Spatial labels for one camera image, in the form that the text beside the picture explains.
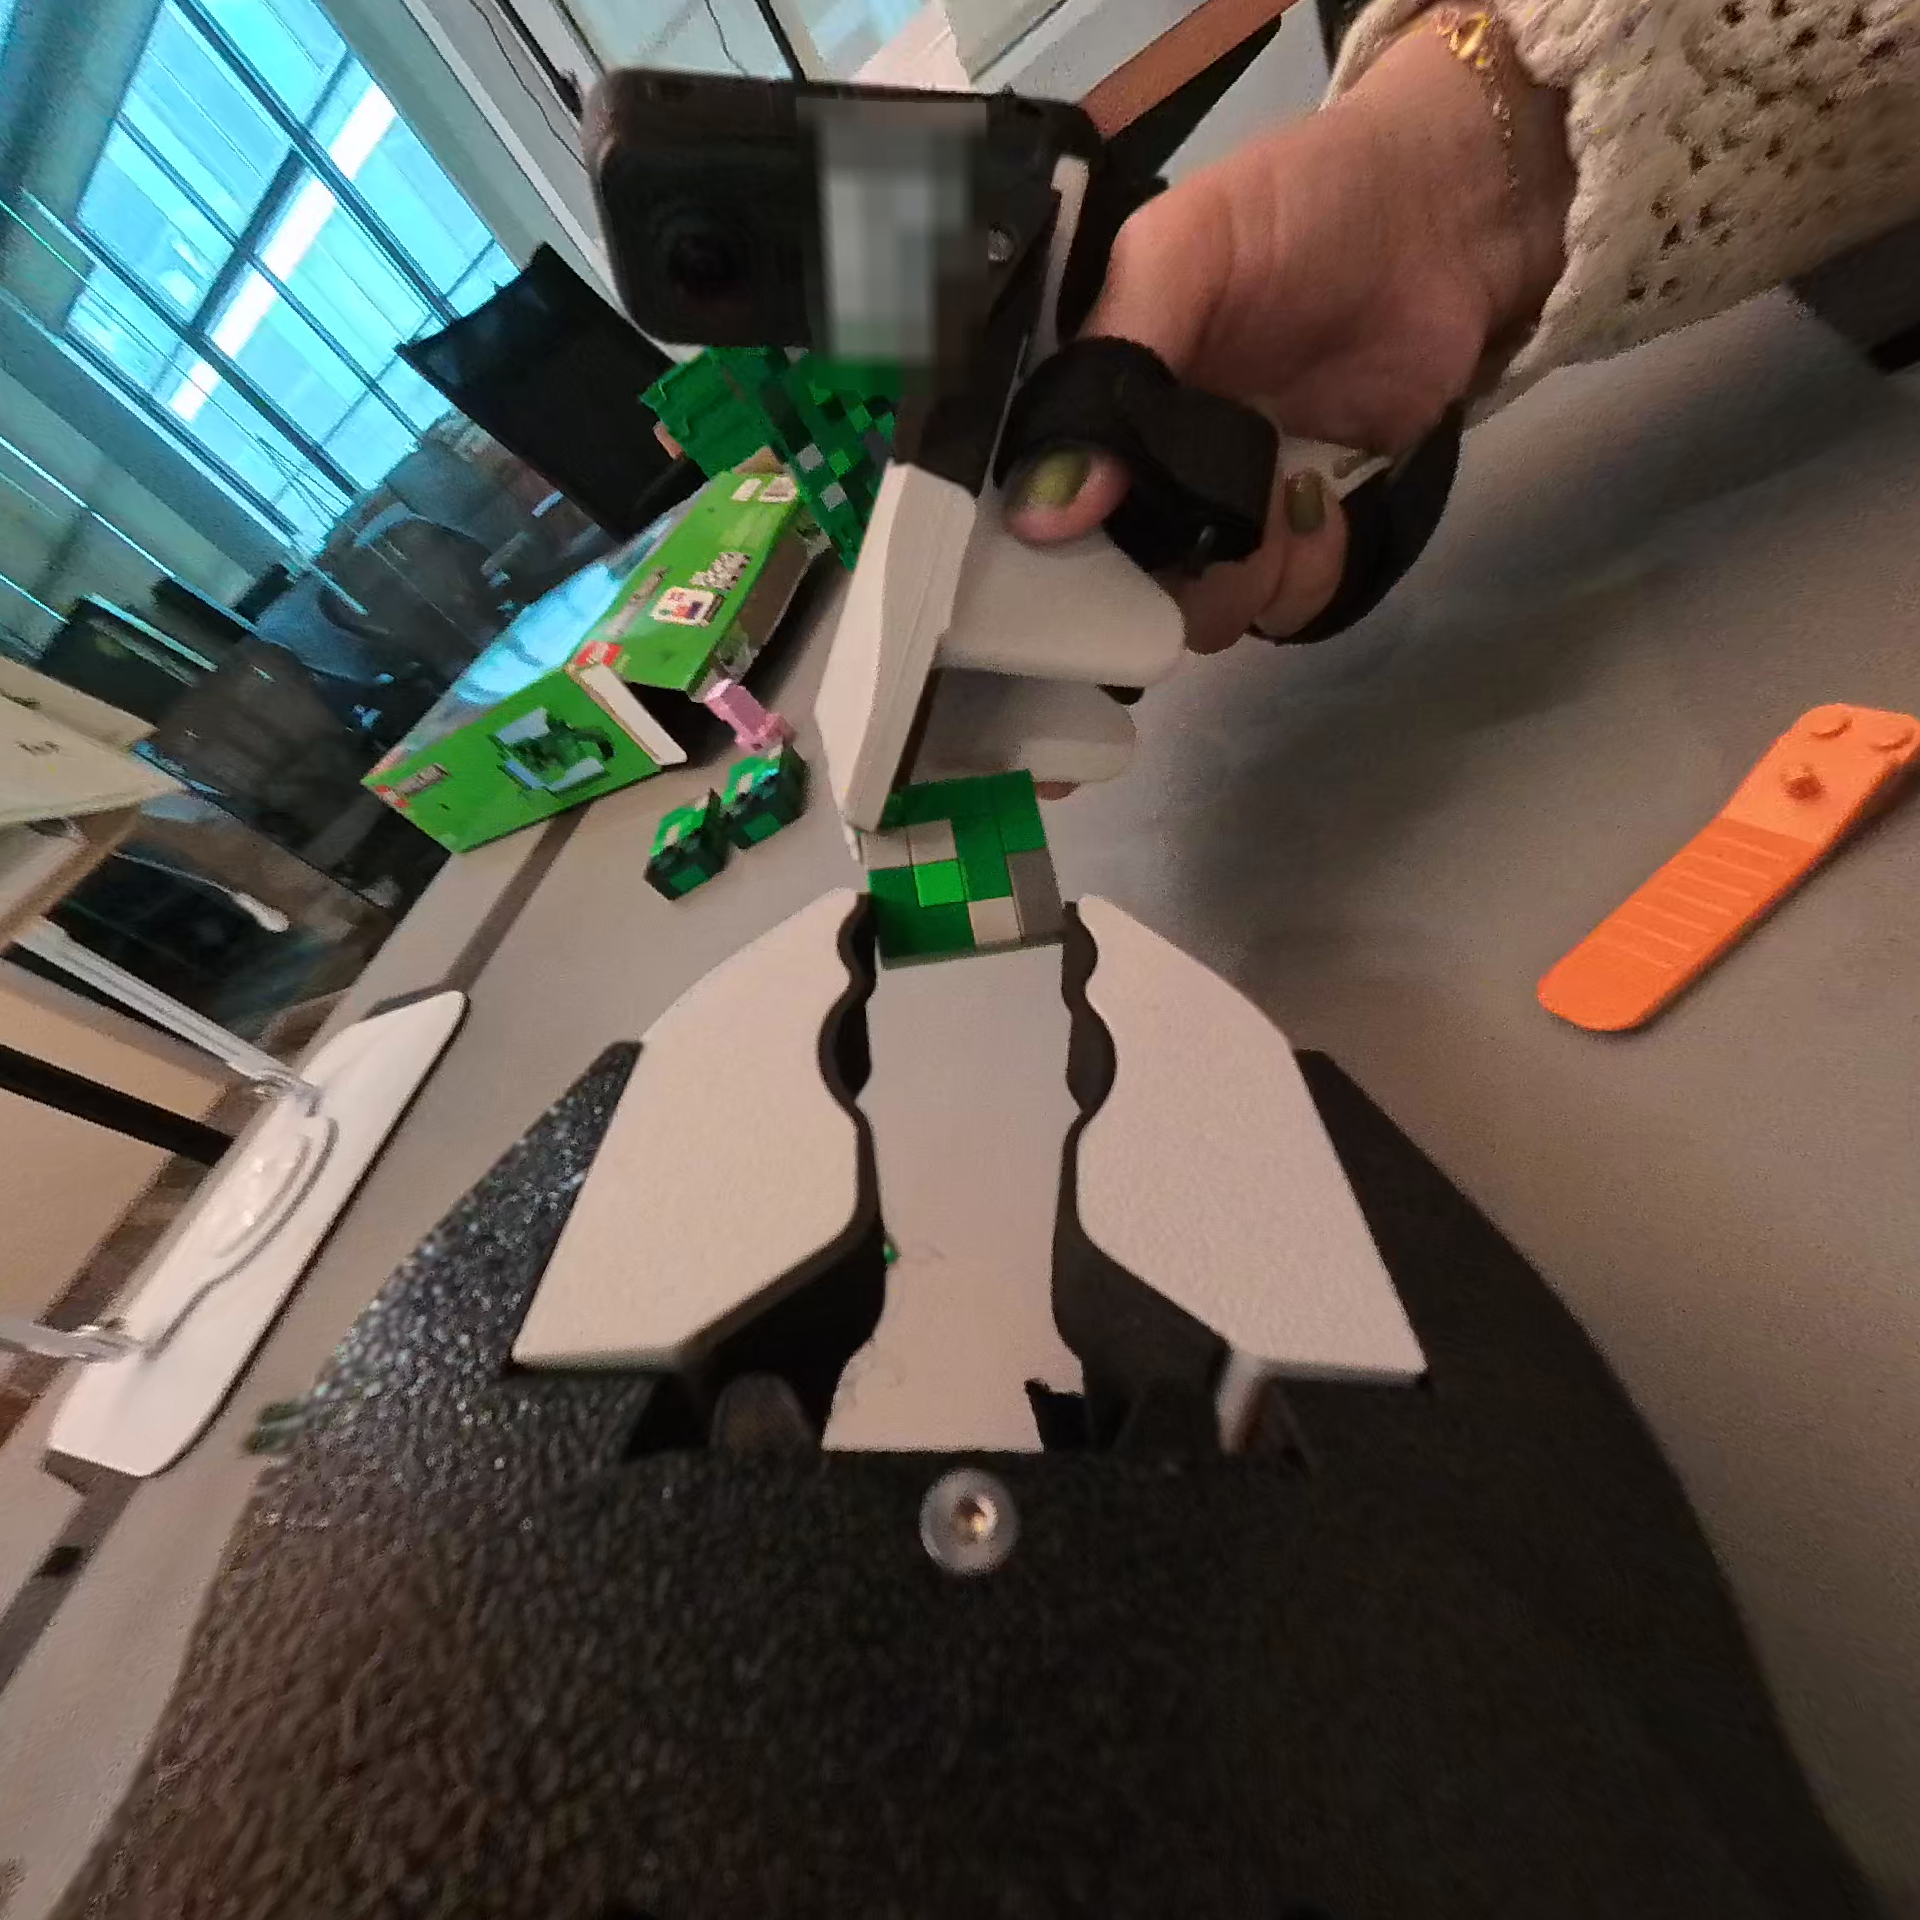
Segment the green and grey tiled lego plate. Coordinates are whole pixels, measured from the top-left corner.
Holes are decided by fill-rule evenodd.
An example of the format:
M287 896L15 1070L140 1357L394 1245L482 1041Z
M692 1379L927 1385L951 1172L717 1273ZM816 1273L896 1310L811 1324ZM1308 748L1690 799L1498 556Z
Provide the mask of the green and grey tiled lego plate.
M888 968L1063 939L1066 900L1028 773L902 784L855 849Z

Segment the green lego set box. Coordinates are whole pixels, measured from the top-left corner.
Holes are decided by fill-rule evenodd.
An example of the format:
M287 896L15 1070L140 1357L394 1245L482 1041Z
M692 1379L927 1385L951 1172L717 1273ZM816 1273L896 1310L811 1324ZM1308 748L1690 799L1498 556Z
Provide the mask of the green lego set box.
M783 468L723 470L517 614L366 788L463 854L719 745L741 752L700 689L749 687L826 549Z

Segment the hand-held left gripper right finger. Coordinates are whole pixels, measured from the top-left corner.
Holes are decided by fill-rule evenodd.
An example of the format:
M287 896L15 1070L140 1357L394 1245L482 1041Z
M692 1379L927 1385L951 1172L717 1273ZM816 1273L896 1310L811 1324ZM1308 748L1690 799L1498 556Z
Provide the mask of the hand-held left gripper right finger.
M1252 1444L1268 1385L1429 1364L1283 1028L1106 897L1072 905L1054 1318L1099 1437L1152 1399Z

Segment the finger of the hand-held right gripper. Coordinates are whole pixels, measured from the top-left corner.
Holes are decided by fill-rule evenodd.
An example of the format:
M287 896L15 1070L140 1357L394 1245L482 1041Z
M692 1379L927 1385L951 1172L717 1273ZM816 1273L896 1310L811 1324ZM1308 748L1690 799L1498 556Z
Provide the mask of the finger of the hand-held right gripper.
M814 726L844 827L876 832L952 619L976 496L914 463L888 463L855 561Z

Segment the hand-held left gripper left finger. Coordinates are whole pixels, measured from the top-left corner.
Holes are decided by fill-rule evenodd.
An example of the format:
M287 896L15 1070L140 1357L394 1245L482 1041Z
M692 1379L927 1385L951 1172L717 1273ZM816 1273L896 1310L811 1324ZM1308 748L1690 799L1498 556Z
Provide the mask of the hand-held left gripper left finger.
M882 1276L856 1103L864 910L819 896L646 1028L519 1324L519 1367L684 1376L814 1281Z

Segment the small green lego cube build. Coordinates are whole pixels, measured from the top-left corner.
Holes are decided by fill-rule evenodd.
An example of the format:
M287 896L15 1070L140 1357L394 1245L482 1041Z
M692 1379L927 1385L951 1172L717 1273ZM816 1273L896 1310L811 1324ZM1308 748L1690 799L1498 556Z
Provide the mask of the small green lego cube build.
M735 759L717 796L730 845L744 853L792 824L806 792L810 767L792 741Z
M707 791L662 814L642 875L661 897L680 900L715 878L730 853L730 808L719 792Z

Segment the person's right hand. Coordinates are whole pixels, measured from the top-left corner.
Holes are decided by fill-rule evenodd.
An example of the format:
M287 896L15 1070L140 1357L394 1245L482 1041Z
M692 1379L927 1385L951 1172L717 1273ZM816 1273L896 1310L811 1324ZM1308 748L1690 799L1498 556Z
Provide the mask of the person's right hand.
M1400 457L1532 333L1565 265L1567 107L1469 4L1117 232L1083 331L1283 437Z

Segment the orange brick separator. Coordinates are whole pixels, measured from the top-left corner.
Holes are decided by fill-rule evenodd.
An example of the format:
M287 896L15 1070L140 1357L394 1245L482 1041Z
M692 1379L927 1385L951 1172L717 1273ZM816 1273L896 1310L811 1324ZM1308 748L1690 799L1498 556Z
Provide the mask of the orange brick separator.
M1915 763L1912 713L1806 711L1711 820L1542 974L1538 1006L1598 1035L1644 1028L1891 805Z

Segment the large green lego creeper build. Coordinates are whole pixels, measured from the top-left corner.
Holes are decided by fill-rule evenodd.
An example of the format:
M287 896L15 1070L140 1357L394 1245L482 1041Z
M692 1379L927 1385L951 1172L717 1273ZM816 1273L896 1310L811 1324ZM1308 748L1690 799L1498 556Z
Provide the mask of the large green lego creeper build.
M893 453L900 371L788 348L704 348L642 392L701 473L773 449L846 568L856 564Z

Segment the black monitor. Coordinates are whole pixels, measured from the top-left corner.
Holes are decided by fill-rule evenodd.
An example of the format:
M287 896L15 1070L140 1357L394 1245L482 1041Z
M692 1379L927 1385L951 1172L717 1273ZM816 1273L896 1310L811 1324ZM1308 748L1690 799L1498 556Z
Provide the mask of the black monitor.
M400 342L397 358L613 536L707 486L661 444L644 397L674 358L550 247L471 312Z

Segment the pink lego pig figure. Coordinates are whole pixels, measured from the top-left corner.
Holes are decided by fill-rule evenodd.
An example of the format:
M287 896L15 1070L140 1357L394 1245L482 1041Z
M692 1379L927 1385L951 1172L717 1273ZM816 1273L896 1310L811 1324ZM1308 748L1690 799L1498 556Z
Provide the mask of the pink lego pig figure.
M712 676L700 689L700 703L726 724L742 752L776 752L795 736L791 723L752 695L741 678Z

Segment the white book stand base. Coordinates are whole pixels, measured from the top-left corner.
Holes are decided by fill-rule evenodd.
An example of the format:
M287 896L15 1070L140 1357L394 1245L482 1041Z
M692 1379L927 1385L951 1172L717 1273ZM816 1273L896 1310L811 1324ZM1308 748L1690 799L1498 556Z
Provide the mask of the white book stand base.
M394 1000L286 1064L78 944L47 919L8 939L236 1072L260 1108L214 1161L130 1302L103 1328L6 1318L4 1344L78 1364L46 1446L130 1479L190 1451L318 1260L469 1008Z

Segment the large paned window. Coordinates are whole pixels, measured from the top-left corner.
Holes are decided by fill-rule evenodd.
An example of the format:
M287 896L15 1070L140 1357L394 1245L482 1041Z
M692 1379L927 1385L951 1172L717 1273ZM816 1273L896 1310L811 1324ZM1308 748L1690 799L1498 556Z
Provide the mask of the large paned window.
M4 597L314 560L514 262L334 4L4 4Z

